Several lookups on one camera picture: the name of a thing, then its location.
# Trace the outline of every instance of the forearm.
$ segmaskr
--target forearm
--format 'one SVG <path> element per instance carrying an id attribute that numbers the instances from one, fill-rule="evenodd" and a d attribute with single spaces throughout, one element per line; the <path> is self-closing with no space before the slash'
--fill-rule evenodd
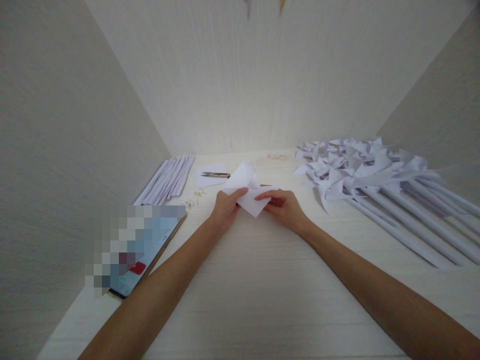
<path id="1" fill-rule="evenodd" d="M 312 222 L 298 232 L 412 359 L 477 359 L 480 340 Z"/>
<path id="2" fill-rule="evenodd" d="M 220 239 L 209 220 L 146 278 L 108 319 L 80 359 L 140 359 Z"/>

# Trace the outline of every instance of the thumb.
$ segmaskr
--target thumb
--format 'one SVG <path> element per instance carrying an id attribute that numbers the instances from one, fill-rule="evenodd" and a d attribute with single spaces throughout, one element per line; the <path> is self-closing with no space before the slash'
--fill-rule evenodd
<path id="1" fill-rule="evenodd" d="M 248 187 L 242 187 L 240 189 L 237 189 L 232 195 L 229 196 L 229 198 L 232 199 L 233 201 L 237 202 L 237 200 L 240 197 L 242 197 L 243 195 L 245 195 L 248 192 L 249 192 Z"/>

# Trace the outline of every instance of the person's right hand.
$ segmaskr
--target person's right hand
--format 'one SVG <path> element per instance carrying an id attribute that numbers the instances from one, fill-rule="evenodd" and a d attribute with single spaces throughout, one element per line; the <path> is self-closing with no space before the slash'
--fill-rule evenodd
<path id="1" fill-rule="evenodd" d="M 272 190 L 258 195 L 255 200 L 271 198 L 263 208 L 276 217 L 283 225 L 295 233 L 301 233 L 311 223 L 300 207 L 299 201 L 292 191 Z"/>

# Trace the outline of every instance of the wrist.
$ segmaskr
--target wrist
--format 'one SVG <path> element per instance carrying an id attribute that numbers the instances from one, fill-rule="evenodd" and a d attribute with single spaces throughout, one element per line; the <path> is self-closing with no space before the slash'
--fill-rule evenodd
<path id="1" fill-rule="evenodd" d="M 296 229 L 296 233 L 300 235 L 303 239 L 307 239 L 312 231 L 317 227 L 309 218 L 305 219 L 305 221 L 301 221 L 298 224 Z"/>
<path id="2" fill-rule="evenodd" d="M 222 222 L 215 218 L 214 216 L 210 215 L 203 225 L 216 237 L 220 238 L 224 234 L 225 230 L 223 229 Z"/>

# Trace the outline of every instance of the table surface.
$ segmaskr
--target table surface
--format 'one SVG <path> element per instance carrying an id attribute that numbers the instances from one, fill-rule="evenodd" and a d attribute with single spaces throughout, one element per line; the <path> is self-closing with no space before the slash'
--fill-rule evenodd
<path id="1" fill-rule="evenodd" d="M 191 195 L 195 169 L 224 163 L 232 173 L 248 162 L 261 183 L 294 191 L 317 225 L 480 337 L 480 269 L 435 269 L 344 201 L 331 201 L 328 215 L 313 189 L 301 187 L 306 175 L 292 175 L 303 161 L 294 149 L 197 156 L 182 195 L 168 204 L 190 198 L 195 205 L 156 267 L 210 215 L 222 187 Z M 76 359 L 119 305 L 84 288 L 38 358 Z M 243 210 L 144 359 L 240 357 L 408 359 L 304 241 L 269 214 L 255 219 Z"/>

